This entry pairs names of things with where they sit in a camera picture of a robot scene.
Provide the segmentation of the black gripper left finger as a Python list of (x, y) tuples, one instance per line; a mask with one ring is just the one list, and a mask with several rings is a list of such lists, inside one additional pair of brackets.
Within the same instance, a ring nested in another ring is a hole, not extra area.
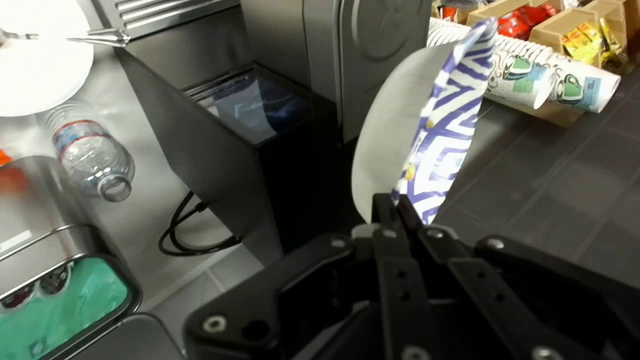
[(431, 360), (421, 274), (389, 196), (374, 196), (371, 220), (383, 360)]

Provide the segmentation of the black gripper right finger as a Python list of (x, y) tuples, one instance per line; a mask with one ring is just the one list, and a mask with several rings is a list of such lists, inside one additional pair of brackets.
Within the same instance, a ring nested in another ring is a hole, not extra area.
[(406, 196), (397, 201), (401, 221), (418, 246), (427, 292), (456, 298), (466, 309), (462, 328), (480, 343), (481, 360), (586, 360), (576, 340), (537, 320), (499, 272), (472, 253), (450, 229), (424, 225)]

